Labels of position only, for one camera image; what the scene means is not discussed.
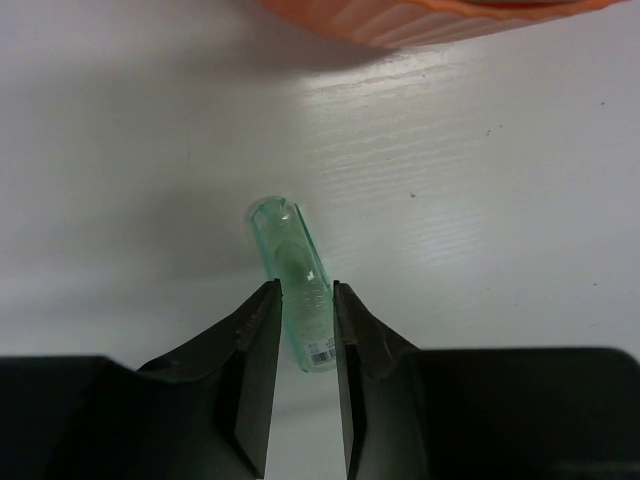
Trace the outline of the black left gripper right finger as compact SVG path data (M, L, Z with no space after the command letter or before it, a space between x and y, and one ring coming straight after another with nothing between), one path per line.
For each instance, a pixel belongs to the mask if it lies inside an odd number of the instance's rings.
M635 479L639 365L614 348L424 350L334 286L351 479Z

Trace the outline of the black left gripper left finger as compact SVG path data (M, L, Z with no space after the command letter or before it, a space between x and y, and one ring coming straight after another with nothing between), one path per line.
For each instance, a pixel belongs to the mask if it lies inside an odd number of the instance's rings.
M281 286L138 369L104 356L1 361L5 479L260 479Z

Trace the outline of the green capped marker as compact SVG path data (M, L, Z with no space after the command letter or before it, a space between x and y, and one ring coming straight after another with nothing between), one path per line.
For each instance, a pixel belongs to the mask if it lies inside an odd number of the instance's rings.
M332 287L299 206L266 197L251 208L248 223L268 278L280 281L282 326L300 369L334 369Z

